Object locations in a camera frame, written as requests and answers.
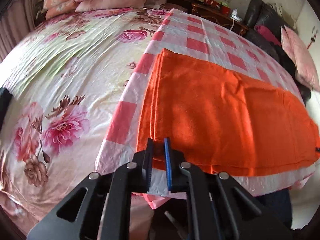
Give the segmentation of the orange pants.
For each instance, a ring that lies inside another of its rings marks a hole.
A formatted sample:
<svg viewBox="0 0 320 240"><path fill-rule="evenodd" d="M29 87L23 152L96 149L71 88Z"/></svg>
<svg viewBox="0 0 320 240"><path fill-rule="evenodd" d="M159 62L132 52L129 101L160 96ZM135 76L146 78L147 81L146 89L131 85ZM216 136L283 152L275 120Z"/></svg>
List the orange pants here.
<svg viewBox="0 0 320 240"><path fill-rule="evenodd" d="M137 150L148 138L157 169L165 138L208 173L267 176L319 159L318 126L291 92L167 49L153 63Z"/></svg>

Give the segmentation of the floral bed sheet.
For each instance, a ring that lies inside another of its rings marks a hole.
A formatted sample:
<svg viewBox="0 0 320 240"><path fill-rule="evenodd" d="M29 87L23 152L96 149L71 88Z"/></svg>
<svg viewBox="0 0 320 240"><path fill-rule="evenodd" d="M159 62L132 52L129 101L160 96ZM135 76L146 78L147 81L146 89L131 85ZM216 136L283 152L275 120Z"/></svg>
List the floral bed sheet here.
<svg viewBox="0 0 320 240"><path fill-rule="evenodd" d="M94 171L116 105L166 16L118 9L39 25L1 63L1 207L23 234Z"/></svg>

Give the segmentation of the pink curtain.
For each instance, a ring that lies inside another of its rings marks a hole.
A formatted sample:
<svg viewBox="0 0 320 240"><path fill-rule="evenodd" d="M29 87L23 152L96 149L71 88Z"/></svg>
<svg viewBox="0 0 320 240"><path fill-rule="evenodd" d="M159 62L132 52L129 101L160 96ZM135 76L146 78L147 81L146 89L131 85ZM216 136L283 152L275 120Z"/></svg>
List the pink curtain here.
<svg viewBox="0 0 320 240"><path fill-rule="evenodd" d="M34 0L8 0L1 10L1 61L35 29Z"/></svg>

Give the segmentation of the pink checkered plastic sheet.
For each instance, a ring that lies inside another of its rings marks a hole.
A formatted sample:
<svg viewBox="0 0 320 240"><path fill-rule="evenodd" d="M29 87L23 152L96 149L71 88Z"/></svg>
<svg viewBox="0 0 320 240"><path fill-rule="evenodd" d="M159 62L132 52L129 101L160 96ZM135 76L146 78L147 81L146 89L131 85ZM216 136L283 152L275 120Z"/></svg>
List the pink checkered plastic sheet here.
<svg viewBox="0 0 320 240"><path fill-rule="evenodd" d="M113 172L133 156L144 93L153 60L162 49L236 70L299 96L289 73L252 42L208 20L172 9L148 44L120 97L96 158L97 172Z"/></svg>

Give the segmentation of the carved wooden nightstand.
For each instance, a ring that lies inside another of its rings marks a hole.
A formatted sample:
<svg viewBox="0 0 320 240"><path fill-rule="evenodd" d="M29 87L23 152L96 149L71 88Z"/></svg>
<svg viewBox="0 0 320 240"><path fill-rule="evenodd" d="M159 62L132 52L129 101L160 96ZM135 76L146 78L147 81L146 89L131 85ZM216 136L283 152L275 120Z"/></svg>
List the carved wooden nightstand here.
<svg viewBox="0 0 320 240"><path fill-rule="evenodd" d="M192 3L191 7L193 15L199 16L210 22L216 23L224 28L227 28L237 33L240 36L244 36L245 33L249 31L249 27L243 25L242 23L236 22L236 20L230 17L222 15L220 12L209 6L202 5L199 3Z"/></svg>

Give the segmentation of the red mug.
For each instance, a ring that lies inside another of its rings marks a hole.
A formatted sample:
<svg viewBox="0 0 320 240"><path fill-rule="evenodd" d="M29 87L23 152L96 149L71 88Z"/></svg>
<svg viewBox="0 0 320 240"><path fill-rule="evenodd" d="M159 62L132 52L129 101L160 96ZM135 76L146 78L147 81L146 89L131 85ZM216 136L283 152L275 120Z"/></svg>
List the red mug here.
<svg viewBox="0 0 320 240"><path fill-rule="evenodd" d="M228 17L228 16L230 15L231 9L230 9L230 7L227 6L227 5L221 5L219 12L220 12L222 15Z"/></svg>

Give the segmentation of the pink floral pillow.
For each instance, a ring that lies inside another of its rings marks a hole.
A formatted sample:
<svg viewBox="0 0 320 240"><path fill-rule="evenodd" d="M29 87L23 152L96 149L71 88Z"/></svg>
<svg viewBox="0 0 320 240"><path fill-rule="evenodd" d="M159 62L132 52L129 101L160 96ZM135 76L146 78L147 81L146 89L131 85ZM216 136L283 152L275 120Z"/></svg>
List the pink floral pillow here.
<svg viewBox="0 0 320 240"><path fill-rule="evenodd" d="M281 46L295 64L295 78L310 90L319 92L319 78L315 63L300 37L289 27L281 28Z"/></svg>

